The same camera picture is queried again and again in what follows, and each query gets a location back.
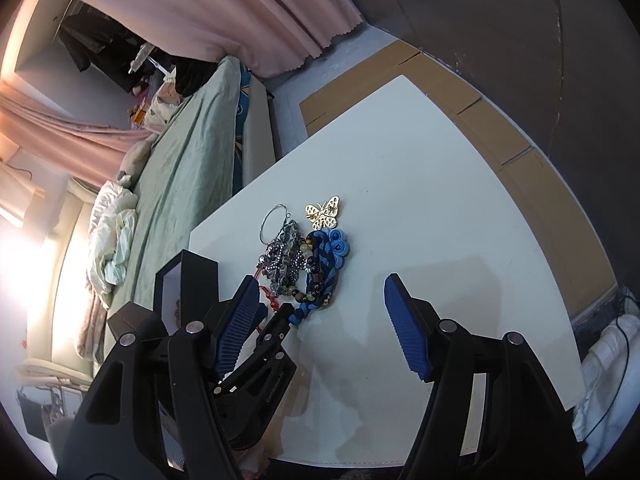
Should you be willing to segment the gold butterfly brooch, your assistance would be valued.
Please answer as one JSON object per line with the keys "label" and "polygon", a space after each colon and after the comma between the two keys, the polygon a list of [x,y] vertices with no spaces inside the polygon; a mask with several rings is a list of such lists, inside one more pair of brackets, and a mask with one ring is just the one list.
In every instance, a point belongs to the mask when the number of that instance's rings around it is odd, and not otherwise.
{"label": "gold butterfly brooch", "polygon": [[337,195],[330,197],[322,204],[308,204],[305,207],[306,218],[314,231],[335,229],[339,211],[340,198]]}

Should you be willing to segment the pink curtain right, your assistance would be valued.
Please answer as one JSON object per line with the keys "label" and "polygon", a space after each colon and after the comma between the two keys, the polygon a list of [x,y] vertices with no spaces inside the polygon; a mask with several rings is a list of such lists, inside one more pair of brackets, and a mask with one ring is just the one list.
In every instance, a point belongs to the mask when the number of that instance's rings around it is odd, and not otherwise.
{"label": "pink curtain right", "polygon": [[318,58],[362,22],[352,0],[81,0],[165,52],[238,58],[262,78]]}

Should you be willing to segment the pink curtain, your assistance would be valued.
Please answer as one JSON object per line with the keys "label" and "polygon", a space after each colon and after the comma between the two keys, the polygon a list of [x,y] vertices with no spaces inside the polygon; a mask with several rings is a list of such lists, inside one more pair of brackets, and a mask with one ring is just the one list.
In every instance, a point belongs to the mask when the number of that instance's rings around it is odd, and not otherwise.
{"label": "pink curtain", "polygon": [[113,179],[146,129],[78,122],[50,110],[7,84],[1,86],[1,133],[20,148],[95,185]]}
{"label": "pink curtain", "polygon": [[262,78],[318,58],[362,22],[352,0],[81,0],[165,52],[238,58]]}

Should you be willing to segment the green bed blanket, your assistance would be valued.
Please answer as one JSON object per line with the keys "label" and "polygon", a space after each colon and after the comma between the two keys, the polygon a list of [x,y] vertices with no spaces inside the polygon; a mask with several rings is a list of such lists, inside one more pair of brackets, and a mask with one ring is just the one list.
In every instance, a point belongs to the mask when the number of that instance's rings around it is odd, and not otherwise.
{"label": "green bed blanket", "polygon": [[192,230],[232,197],[241,63],[227,56],[186,99],[154,145],[134,192],[137,226],[124,284],[107,315],[132,301],[153,307],[155,275],[189,246]]}

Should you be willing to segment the white cloth on floor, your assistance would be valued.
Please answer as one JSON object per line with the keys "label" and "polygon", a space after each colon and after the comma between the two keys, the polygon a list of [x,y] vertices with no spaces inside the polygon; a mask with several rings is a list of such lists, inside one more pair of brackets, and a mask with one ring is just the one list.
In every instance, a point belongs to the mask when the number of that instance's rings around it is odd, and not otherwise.
{"label": "white cloth on floor", "polygon": [[616,309],[582,361],[586,390],[573,430],[588,469],[611,451],[639,406],[639,300],[624,292]]}

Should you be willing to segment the flattened cardboard sheet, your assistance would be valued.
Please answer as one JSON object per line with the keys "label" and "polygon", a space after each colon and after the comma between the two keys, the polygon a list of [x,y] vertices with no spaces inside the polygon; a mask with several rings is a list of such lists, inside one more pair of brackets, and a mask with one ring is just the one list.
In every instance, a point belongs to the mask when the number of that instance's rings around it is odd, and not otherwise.
{"label": "flattened cardboard sheet", "polygon": [[425,93],[494,170],[536,236],[570,318],[610,298],[617,287],[610,260],[546,155],[480,92],[418,49],[396,40],[304,99],[300,111],[308,134],[398,76]]}

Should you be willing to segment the black garment on bed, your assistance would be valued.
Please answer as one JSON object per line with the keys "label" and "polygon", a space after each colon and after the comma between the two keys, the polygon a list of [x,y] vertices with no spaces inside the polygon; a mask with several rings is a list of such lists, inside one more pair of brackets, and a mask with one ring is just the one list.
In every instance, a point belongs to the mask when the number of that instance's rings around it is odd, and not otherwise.
{"label": "black garment on bed", "polygon": [[196,58],[174,57],[176,69],[176,91],[183,98],[192,96],[202,88],[216,72],[218,64]]}

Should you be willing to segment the black jewelry box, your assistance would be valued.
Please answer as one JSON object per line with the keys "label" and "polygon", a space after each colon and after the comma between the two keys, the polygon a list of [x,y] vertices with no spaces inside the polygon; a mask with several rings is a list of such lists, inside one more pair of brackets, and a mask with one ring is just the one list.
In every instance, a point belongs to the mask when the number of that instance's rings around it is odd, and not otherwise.
{"label": "black jewelry box", "polygon": [[130,276],[114,297],[107,315],[105,343],[122,336],[157,339],[205,318],[219,299],[218,263],[183,250],[154,271]]}

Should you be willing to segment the white bed frame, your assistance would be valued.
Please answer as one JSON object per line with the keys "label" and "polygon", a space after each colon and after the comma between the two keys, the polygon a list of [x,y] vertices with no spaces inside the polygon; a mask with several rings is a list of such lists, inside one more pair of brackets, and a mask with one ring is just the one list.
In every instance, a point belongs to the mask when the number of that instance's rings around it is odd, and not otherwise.
{"label": "white bed frame", "polygon": [[269,94],[253,76],[250,80],[250,102],[243,127],[242,185],[253,182],[277,161],[271,128]]}

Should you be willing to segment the floral pillow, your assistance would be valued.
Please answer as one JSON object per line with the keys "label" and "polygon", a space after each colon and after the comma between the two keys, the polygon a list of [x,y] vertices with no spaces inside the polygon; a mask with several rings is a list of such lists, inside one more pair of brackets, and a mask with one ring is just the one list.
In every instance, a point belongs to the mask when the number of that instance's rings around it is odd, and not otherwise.
{"label": "floral pillow", "polygon": [[163,127],[171,120],[182,100],[182,95],[176,90],[175,81],[165,81],[152,97],[145,113],[144,124],[153,128]]}

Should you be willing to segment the white crumpled duvet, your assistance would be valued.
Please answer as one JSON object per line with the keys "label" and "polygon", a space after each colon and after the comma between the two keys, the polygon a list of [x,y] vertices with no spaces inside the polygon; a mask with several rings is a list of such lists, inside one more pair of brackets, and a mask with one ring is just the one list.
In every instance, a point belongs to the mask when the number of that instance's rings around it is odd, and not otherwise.
{"label": "white crumpled duvet", "polygon": [[108,309],[114,289],[124,284],[137,226],[138,196],[118,182],[106,181],[91,209],[86,275]]}

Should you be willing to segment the silver bangle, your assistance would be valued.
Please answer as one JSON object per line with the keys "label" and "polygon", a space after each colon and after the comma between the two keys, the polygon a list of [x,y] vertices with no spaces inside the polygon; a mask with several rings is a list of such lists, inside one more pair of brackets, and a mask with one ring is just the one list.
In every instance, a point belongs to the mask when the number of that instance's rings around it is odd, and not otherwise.
{"label": "silver bangle", "polygon": [[268,245],[274,240],[291,219],[291,213],[285,204],[275,204],[260,222],[259,240],[263,245]]}

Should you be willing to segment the pink curtain left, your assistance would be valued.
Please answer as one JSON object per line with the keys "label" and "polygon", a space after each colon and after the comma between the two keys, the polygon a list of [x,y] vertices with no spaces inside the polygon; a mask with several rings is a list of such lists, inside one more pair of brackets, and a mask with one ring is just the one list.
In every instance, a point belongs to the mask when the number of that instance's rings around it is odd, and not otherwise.
{"label": "pink curtain left", "polygon": [[1,86],[1,133],[20,148],[95,185],[113,179],[146,129],[78,122],[50,110],[7,84]]}

